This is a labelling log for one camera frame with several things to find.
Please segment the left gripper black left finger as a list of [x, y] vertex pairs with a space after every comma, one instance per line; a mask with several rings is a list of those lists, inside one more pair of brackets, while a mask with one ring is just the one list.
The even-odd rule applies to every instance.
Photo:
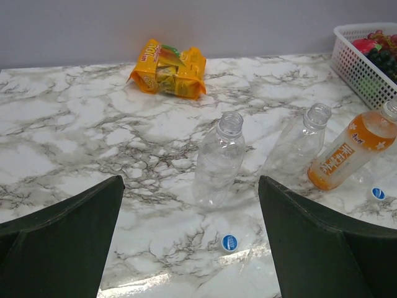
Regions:
[[1, 297], [96, 297], [125, 186], [109, 179], [1, 224]]

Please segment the orange juice bottle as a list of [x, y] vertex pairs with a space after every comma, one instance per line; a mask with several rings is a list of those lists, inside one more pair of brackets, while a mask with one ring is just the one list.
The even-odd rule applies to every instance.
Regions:
[[381, 109], [356, 116], [329, 148], [314, 159], [307, 171], [308, 179], [320, 190], [335, 189], [395, 140], [396, 99], [392, 99]]

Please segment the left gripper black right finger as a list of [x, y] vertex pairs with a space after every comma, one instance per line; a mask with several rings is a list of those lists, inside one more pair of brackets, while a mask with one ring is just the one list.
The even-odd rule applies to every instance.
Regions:
[[258, 195], [282, 297], [396, 297], [396, 230], [307, 199], [268, 176]]

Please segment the blue white bottle cap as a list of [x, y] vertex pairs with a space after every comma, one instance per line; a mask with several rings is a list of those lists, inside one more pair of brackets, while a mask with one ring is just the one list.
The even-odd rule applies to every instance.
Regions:
[[386, 196], [382, 189], [378, 187], [372, 187], [370, 189], [370, 198], [374, 201], [384, 201]]

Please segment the clear bottle blue cap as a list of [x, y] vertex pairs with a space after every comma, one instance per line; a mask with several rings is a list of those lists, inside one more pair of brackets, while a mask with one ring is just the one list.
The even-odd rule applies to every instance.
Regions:
[[204, 208], [219, 207], [228, 197], [246, 152], [244, 119], [238, 112], [225, 112], [202, 140], [192, 195]]

